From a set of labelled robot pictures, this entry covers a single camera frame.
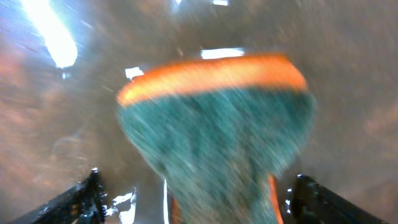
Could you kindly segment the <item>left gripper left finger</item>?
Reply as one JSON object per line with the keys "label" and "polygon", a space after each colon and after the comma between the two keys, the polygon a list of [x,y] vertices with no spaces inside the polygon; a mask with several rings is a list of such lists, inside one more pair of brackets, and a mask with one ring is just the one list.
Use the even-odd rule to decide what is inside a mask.
{"label": "left gripper left finger", "polygon": [[106,192],[97,168],[66,192],[9,224],[104,224]]}

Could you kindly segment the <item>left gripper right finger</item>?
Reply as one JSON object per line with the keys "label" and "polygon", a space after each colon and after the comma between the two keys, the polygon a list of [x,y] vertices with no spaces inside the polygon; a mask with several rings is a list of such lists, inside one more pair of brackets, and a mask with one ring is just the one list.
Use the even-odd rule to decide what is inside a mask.
{"label": "left gripper right finger", "polygon": [[303,174],[287,189],[287,216],[295,223],[386,224]]}

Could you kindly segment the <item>green orange sponge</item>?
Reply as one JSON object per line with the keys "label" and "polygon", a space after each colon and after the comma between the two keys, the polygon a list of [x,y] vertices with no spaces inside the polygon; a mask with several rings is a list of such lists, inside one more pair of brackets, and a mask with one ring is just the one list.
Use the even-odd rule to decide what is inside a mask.
{"label": "green orange sponge", "polygon": [[281,54],[187,60],[122,87],[118,121],[173,198],[172,223],[281,223],[276,179],[315,99]]}

